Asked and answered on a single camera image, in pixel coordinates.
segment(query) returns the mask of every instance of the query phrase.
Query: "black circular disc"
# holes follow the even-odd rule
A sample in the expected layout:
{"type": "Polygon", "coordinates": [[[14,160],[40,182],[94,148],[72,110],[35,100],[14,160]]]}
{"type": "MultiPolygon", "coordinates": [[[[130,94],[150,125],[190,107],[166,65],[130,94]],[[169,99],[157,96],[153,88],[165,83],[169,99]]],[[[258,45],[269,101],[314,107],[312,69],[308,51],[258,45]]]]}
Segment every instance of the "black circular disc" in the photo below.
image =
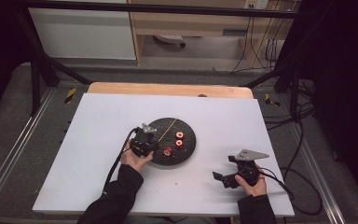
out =
{"type": "MultiPolygon", "coordinates": [[[[157,129],[154,136],[155,140],[159,140],[160,137],[168,130],[170,125],[175,121],[172,118],[157,119],[149,124],[150,127],[157,129]]],[[[191,127],[177,119],[173,126],[165,133],[163,138],[158,143],[158,149],[153,155],[152,162],[163,166],[173,166],[180,164],[190,158],[196,148],[196,135],[191,127]],[[182,132],[184,134],[183,147],[176,147],[176,133],[182,132]],[[164,155],[164,149],[171,147],[171,156],[164,155]]]]}

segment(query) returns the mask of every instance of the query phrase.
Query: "white table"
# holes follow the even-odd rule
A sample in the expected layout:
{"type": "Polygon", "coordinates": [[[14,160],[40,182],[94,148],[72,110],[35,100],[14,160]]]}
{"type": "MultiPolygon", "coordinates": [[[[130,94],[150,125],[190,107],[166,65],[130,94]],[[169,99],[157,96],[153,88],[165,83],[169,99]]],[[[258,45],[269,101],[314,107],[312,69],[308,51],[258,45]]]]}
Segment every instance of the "white table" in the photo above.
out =
{"type": "MultiPolygon", "coordinates": [[[[130,215],[237,216],[243,189],[225,189],[212,171],[235,173],[236,164],[227,156],[243,148],[269,154],[256,163],[282,179],[257,100],[86,93],[33,210],[81,214],[100,197],[128,132],[142,122],[176,117],[194,130],[196,149],[189,160],[174,167],[146,165],[145,182],[130,215]]],[[[286,192],[266,180],[275,215],[293,216],[286,192]]]]}

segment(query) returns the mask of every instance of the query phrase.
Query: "human hand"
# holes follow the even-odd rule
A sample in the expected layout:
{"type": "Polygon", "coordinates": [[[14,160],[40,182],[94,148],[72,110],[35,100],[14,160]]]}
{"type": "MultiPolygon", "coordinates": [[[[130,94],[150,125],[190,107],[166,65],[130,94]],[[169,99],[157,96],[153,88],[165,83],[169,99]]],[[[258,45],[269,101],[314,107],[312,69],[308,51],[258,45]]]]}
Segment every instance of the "human hand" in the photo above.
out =
{"type": "Polygon", "coordinates": [[[260,172],[260,175],[258,176],[258,180],[257,183],[254,186],[250,186],[246,180],[244,180],[240,175],[235,175],[235,180],[237,180],[238,184],[241,185],[244,189],[247,195],[253,195],[255,196],[259,196],[259,195],[264,195],[267,194],[267,184],[266,184],[266,179],[265,177],[262,175],[264,174],[264,172],[260,169],[260,167],[258,165],[257,169],[260,172]]]}
{"type": "Polygon", "coordinates": [[[132,167],[134,170],[136,170],[138,173],[141,173],[144,169],[145,165],[153,160],[153,151],[147,155],[147,157],[138,157],[135,155],[130,148],[130,141],[129,140],[126,144],[126,149],[121,155],[121,164],[127,164],[130,167],[132,167]]]}

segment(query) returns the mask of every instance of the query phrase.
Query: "floor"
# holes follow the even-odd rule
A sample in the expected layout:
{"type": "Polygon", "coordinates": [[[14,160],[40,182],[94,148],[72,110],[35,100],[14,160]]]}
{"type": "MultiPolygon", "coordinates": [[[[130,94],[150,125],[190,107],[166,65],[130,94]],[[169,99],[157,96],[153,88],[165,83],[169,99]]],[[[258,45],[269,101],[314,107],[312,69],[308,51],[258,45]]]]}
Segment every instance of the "floor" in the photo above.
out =
{"type": "MultiPolygon", "coordinates": [[[[95,65],[95,61],[64,60],[84,77],[99,81],[143,82],[143,83],[175,83],[238,86],[245,84],[267,73],[269,68],[243,70],[232,73],[236,65],[239,69],[248,69],[245,60],[241,60],[241,46],[235,38],[186,37],[186,47],[161,43],[152,36],[146,39],[144,60],[141,65],[134,62],[103,61],[95,65]]],[[[267,67],[265,58],[260,59],[267,67]]],[[[50,92],[43,116],[31,130],[31,136],[20,146],[21,153],[13,154],[11,150],[21,135],[25,124],[30,120],[31,85],[29,67],[19,67],[10,81],[7,91],[0,103],[0,168],[7,155],[12,166],[8,176],[2,177],[0,183],[0,223],[76,223],[77,216],[45,216],[32,211],[38,189],[43,185],[49,167],[60,148],[65,130],[76,112],[82,92],[87,86],[75,83],[68,76],[60,74],[62,84],[59,88],[45,88],[50,92]],[[63,103],[68,91],[77,87],[71,104],[63,103]]],[[[255,98],[259,100],[263,116],[266,120],[275,120],[277,116],[287,114],[289,97],[277,94],[273,90],[276,79],[254,88],[255,98]],[[266,93],[274,104],[266,104],[266,93]]],[[[301,104],[308,97],[300,98],[301,104]]],[[[307,216],[296,210],[295,217],[286,219],[288,223],[358,223],[358,188],[351,173],[344,163],[333,159],[332,151],[324,137],[317,118],[312,116],[303,119],[304,141],[302,149],[311,151],[318,167],[322,170],[324,180],[331,190],[334,203],[337,204],[342,220],[332,220],[330,211],[323,209],[316,216],[307,216]]],[[[289,123],[268,131],[271,144],[280,166],[286,166],[293,157],[298,146],[298,125],[289,123]]],[[[308,167],[307,153],[302,151],[296,158],[293,168],[308,180],[312,180],[312,171],[308,167]]],[[[310,185],[296,175],[290,174],[287,186],[296,195],[294,204],[307,211],[318,209],[318,198],[310,185]]]]}

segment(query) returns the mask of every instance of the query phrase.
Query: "black cloth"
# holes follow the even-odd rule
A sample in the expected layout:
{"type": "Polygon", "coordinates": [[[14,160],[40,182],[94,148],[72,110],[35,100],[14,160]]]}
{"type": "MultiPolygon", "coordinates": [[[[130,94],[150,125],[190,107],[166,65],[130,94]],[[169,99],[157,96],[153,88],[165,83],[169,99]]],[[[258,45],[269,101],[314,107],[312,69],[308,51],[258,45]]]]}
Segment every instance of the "black cloth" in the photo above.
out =
{"type": "Polygon", "coordinates": [[[121,165],[117,180],[103,188],[100,199],[90,204],[77,223],[122,223],[135,203],[135,195],[144,183],[129,165],[121,165]]]}
{"type": "MultiPolygon", "coordinates": [[[[77,223],[122,223],[143,183],[144,179],[137,171],[129,165],[121,165],[117,180],[104,187],[101,198],[87,208],[77,223]]],[[[238,207],[242,224],[276,223],[267,195],[247,196],[238,201],[238,207]]]]}
{"type": "Polygon", "coordinates": [[[249,195],[238,201],[241,224],[272,224],[277,223],[269,196],[249,195]]]}

